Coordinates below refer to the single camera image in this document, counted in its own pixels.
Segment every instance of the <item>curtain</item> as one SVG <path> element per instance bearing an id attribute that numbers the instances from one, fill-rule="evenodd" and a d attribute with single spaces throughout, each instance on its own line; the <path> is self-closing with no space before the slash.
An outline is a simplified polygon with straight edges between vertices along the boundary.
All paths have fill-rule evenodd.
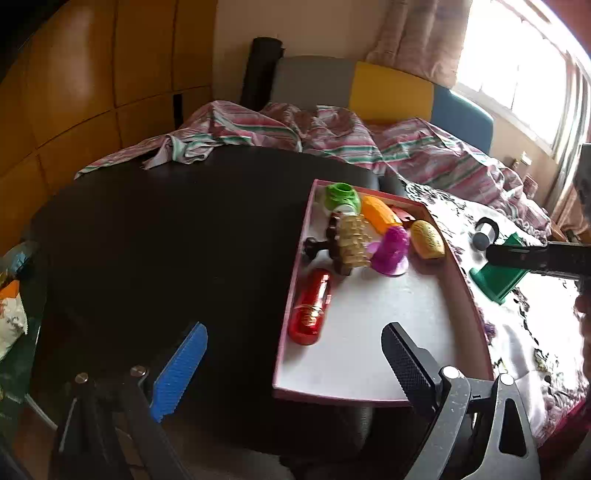
<path id="1" fill-rule="evenodd" d="M 573 186 L 573 178 L 579 165 L 581 145 L 589 136 L 590 116 L 589 82 L 576 62 L 568 58 L 567 97 L 559 133 L 554 142 L 554 158 L 558 169 L 545 208 L 552 212 L 551 218 L 561 230 L 572 230 L 575 234 L 582 233 L 589 227 Z"/>
<path id="2" fill-rule="evenodd" d="M 392 0 L 366 60 L 453 87 L 471 4 L 472 0 Z"/>

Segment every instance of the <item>round table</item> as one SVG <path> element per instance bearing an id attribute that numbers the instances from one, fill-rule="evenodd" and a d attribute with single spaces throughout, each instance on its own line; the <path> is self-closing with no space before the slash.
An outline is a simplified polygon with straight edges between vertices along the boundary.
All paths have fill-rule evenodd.
<path id="1" fill-rule="evenodd" d="M 41 406 L 57 415 L 78 372 L 150 364 L 199 321 L 208 349 L 177 415 L 265 452 L 361 448 L 371 409 L 271 395 L 314 179 L 378 189 L 369 170 L 336 159 L 226 146 L 190 166 L 102 168 L 55 195 L 31 225 L 50 264 L 32 387 Z"/>

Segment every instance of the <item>metal screw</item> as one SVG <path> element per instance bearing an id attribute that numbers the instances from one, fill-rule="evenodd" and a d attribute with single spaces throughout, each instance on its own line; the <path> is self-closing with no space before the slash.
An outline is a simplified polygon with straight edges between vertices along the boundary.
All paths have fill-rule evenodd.
<path id="1" fill-rule="evenodd" d="M 460 371 L 456 367 L 448 365 L 447 367 L 443 367 L 443 375 L 447 378 L 458 378 L 460 376 Z"/>
<path id="2" fill-rule="evenodd" d="M 513 377 L 510 376 L 509 374 L 502 374 L 499 377 L 499 380 L 502 381 L 507 386 L 513 385 L 513 383 L 515 382 L 515 380 L 513 380 Z"/>
<path id="3" fill-rule="evenodd" d="M 82 372 L 78 375 L 76 375 L 76 378 L 74 379 L 74 381 L 80 385 L 82 385 L 83 383 L 88 382 L 88 374 L 86 372 Z"/>
<path id="4" fill-rule="evenodd" d="M 136 365 L 135 367 L 131 367 L 129 374 L 132 377 L 140 378 L 140 377 L 143 377 L 146 374 L 146 372 L 147 372 L 146 367 L 144 367 L 142 365 Z"/>

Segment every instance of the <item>window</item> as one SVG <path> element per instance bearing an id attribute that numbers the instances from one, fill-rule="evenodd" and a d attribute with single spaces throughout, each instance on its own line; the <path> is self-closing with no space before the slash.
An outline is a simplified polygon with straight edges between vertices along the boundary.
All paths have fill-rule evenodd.
<path id="1" fill-rule="evenodd" d="M 495 113 L 514 116 L 550 147 L 564 111 L 567 64 L 517 13 L 523 7 L 518 0 L 473 0 L 457 90 Z"/>

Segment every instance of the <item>pink striped blanket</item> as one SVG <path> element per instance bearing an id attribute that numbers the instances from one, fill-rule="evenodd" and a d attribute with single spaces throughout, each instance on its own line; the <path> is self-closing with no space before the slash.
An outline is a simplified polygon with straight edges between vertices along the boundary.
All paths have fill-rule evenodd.
<path id="1" fill-rule="evenodd" d="M 226 144 L 336 157 L 376 174 L 391 169 L 407 180 L 487 205 L 538 239 L 550 233 L 548 216 L 525 197 L 517 174 L 498 160 L 419 118 L 388 126 L 366 125 L 350 110 L 333 106 L 320 105 L 307 112 L 270 103 L 254 112 L 232 102 L 211 102 L 178 130 L 107 155 L 76 177 L 156 149 L 145 168 L 169 161 L 190 164 Z"/>

